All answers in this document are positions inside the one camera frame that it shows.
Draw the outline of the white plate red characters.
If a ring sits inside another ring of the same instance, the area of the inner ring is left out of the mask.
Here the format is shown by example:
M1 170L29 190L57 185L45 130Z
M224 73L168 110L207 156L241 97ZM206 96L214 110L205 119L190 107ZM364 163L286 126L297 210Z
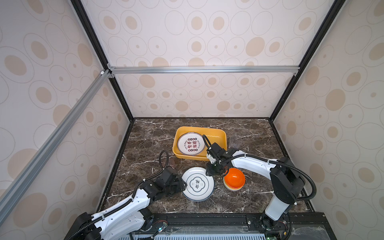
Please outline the white plate red characters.
M206 145L202 135L189 132L178 139L177 147L183 155L196 156L205 149Z

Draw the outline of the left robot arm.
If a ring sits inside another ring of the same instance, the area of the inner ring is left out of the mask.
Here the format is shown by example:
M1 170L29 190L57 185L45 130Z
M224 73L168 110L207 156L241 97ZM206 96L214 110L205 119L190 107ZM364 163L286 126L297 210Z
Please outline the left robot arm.
M117 240L141 229L152 214L147 207L165 197L186 190L188 184L171 166L149 179L141 180L132 195L107 210L78 216L67 233L66 240Z

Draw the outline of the white plate quatrefoil pattern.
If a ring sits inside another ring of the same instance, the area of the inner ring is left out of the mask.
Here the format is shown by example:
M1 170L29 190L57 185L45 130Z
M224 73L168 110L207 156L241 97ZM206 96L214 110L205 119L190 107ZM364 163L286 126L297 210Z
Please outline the white plate quatrefoil pattern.
M193 202L203 202L214 192L214 178L206 175L205 168L190 168L182 175L182 179L187 185L183 194Z

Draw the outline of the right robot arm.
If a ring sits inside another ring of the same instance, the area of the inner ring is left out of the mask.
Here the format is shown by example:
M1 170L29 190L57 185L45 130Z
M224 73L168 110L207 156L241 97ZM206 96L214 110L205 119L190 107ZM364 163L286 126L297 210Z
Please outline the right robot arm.
M262 221L277 222L299 201L308 201L317 194L314 180L295 167L289 158L265 159L239 149L223 149L218 144L206 144L207 176L228 175L230 167L259 174L271 181L274 195L263 212Z

